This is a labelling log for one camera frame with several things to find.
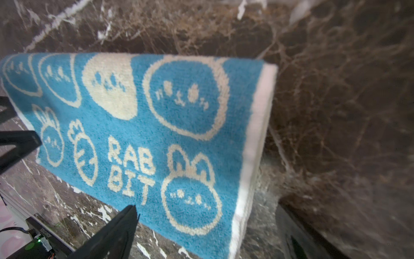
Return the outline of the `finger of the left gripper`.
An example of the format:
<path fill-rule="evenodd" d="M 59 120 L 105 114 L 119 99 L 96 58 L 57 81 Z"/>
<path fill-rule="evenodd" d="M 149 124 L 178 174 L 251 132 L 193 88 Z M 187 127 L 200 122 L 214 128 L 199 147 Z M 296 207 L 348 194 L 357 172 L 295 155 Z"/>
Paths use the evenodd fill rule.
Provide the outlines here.
<path fill-rule="evenodd" d="M 13 146 L 13 149 L 1 155 L 1 174 L 3 174 L 41 147 L 42 141 L 35 131 L 6 131 L 1 132 L 1 146 Z"/>
<path fill-rule="evenodd" d="M 0 105 L 1 105 L 0 124 L 3 124 L 17 116 L 17 113 L 8 97 L 1 97 Z"/>

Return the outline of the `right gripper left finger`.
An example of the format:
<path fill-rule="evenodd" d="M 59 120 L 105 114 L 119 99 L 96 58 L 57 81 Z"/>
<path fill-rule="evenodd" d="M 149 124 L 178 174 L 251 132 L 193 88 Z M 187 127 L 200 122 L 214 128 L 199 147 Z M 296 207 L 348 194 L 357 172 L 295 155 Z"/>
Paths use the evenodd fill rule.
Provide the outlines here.
<path fill-rule="evenodd" d="M 68 256 L 69 259 L 127 259 L 140 215 L 128 205 L 107 225 Z"/>

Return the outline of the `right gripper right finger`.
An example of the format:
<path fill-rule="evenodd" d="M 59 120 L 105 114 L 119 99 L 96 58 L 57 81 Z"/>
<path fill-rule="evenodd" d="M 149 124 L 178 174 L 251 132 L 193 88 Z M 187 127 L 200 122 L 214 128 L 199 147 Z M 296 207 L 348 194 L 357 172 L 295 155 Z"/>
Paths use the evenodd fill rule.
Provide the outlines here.
<path fill-rule="evenodd" d="M 278 203 L 276 224 L 286 259 L 347 259 L 289 205 Z"/>

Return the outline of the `blue bunny print towel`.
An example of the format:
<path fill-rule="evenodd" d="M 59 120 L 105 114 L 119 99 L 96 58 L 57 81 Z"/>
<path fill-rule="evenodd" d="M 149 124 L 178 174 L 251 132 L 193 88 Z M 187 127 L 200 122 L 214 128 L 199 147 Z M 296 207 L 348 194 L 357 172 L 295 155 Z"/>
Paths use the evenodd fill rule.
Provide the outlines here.
<path fill-rule="evenodd" d="M 204 259 L 234 259 L 250 216 L 278 67 L 262 60 L 16 54 L 1 85 L 36 161 Z"/>

